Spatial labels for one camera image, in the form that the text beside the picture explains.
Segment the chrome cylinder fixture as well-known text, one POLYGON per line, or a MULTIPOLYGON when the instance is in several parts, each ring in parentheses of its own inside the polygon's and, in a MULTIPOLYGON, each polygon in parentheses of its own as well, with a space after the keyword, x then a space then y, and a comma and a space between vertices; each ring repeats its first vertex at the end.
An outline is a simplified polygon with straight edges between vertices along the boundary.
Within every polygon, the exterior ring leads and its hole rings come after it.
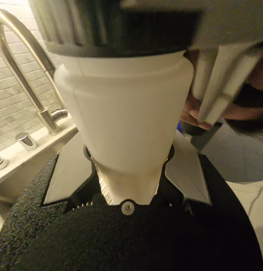
POLYGON ((39 144, 35 141, 29 133, 21 132, 15 136, 15 140, 19 142, 27 151, 36 149, 39 144))

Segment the stainless steel faucet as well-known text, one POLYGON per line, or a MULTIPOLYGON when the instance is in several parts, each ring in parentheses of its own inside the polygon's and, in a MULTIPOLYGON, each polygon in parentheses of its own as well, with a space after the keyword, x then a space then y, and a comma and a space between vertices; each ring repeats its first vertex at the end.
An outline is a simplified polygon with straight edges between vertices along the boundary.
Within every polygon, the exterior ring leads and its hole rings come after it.
POLYGON ((4 9, 0 9, 0 56, 3 58, 5 64, 11 70, 23 91, 26 93, 29 100, 35 107, 36 114, 48 130, 49 134, 56 135, 60 133, 61 129, 57 125, 57 121, 68 117, 68 110, 54 82, 55 66, 49 59, 43 47, 37 41, 35 36, 27 29, 27 27, 14 15, 4 9), (4 26, 7 26, 11 31, 13 31, 33 55, 45 76, 48 78, 55 92, 55 96, 61 105, 60 109, 50 112, 41 103, 37 94, 32 89, 29 81, 26 79, 25 74, 21 70, 19 64, 15 60, 11 49, 9 48, 4 34, 4 26))

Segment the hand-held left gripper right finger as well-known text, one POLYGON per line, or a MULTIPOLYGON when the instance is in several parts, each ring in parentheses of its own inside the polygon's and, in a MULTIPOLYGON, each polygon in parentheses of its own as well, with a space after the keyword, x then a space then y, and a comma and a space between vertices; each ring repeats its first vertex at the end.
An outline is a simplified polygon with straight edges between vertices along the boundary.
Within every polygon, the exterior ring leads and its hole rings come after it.
POLYGON ((178 130, 172 145, 174 155, 166 164, 165 176, 184 199, 212 205, 197 149, 178 130))

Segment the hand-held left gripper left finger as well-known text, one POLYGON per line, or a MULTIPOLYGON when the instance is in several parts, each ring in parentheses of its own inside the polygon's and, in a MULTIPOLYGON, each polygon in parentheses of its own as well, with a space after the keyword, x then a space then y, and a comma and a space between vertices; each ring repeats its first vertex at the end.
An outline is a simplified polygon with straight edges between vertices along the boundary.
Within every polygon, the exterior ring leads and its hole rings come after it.
POLYGON ((74 206, 84 205, 79 191, 94 176, 95 166, 85 151, 80 132, 70 139, 59 153, 54 171, 44 195, 43 205, 69 201, 74 206))

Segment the person's right hand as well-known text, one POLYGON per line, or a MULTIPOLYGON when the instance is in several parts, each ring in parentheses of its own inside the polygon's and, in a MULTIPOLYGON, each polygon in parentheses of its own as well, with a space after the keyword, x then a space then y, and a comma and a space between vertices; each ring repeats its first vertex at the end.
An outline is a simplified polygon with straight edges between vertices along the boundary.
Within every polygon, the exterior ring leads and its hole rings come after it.
MULTIPOLYGON (((209 131, 213 125, 205 122, 198 122, 201 102, 198 101, 191 93, 188 93, 180 120, 192 126, 200 127, 209 131)), ((225 120, 235 121, 253 121, 263 117, 263 107, 245 108, 230 104, 220 116, 225 120)))

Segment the black bottle cap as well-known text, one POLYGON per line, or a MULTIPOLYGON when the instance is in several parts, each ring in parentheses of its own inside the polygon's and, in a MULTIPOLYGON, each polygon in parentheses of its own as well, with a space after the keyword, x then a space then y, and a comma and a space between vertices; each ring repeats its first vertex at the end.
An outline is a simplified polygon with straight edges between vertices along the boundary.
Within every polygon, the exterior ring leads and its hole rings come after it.
POLYGON ((77 1, 82 46, 47 43, 52 53, 88 58, 155 56, 186 50, 200 12, 138 11, 121 1, 77 1))

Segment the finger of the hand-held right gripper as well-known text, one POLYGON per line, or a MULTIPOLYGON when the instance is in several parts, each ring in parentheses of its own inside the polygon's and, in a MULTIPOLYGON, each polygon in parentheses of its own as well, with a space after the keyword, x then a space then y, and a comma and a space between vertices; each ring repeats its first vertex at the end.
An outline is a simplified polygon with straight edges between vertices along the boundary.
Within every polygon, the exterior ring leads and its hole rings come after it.
POLYGON ((121 7, 200 12, 191 49, 263 42, 263 0, 135 0, 121 1, 121 7))
POLYGON ((30 7, 46 43, 82 46, 77 1, 31 0, 30 7))

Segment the white plastic bottle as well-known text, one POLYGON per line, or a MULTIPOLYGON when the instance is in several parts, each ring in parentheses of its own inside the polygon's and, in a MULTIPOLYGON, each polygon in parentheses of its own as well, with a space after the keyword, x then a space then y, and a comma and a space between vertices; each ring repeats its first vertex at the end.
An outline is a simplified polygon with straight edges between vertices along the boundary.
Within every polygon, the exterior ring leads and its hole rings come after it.
POLYGON ((184 52, 56 55, 56 87, 116 205, 155 195, 194 75, 184 52))

